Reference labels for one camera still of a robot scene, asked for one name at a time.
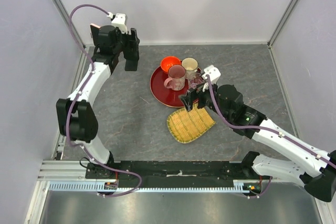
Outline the black folding phone stand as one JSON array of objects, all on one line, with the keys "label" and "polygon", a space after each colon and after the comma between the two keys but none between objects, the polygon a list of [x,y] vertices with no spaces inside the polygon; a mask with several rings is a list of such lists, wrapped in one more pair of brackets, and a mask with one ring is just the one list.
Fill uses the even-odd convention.
[{"label": "black folding phone stand", "polygon": [[137,71],[138,62],[139,62],[139,52],[138,51],[125,51],[124,58],[126,60],[125,63],[125,71]]}]

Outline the pink-cased smartphone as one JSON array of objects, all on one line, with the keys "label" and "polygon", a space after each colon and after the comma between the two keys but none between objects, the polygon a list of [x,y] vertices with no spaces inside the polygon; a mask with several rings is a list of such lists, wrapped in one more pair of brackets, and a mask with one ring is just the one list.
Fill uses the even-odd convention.
[{"label": "pink-cased smartphone", "polygon": [[97,43],[98,43],[100,26],[91,23],[90,24],[90,30],[91,30],[91,38],[92,38],[93,44],[96,46]]}]

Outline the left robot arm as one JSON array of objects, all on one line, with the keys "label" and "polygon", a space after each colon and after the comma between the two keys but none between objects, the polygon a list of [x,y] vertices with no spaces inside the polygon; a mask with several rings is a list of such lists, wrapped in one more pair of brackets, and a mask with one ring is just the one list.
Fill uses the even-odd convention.
[{"label": "left robot arm", "polygon": [[56,112],[60,134],[72,147],[81,147],[89,160],[98,164],[97,173],[111,178],[115,173],[112,153],[98,137],[98,120],[93,104],[103,84],[111,77],[119,62],[119,55],[126,60],[125,70],[138,68],[139,43],[137,30],[122,33],[116,25],[90,26],[94,51],[89,56],[90,66],[82,81],[66,99],[59,99]]}]

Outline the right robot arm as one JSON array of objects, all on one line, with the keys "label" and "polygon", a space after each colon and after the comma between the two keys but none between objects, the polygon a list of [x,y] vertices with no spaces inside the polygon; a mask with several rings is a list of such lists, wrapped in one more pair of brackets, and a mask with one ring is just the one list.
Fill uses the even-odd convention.
[{"label": "right robot arm", "polygon": [[180,95],[187,111],[208,107],[235,133],[267,145],[287,158],[274,159],[249,152],[240,166],[248,179],[270,176],[302,186],[311,196],[331,202],[335,194],[335,152],[327,152],[305,143],[277,126],[261,112],[247,106],[233,85],[199,84]]}]

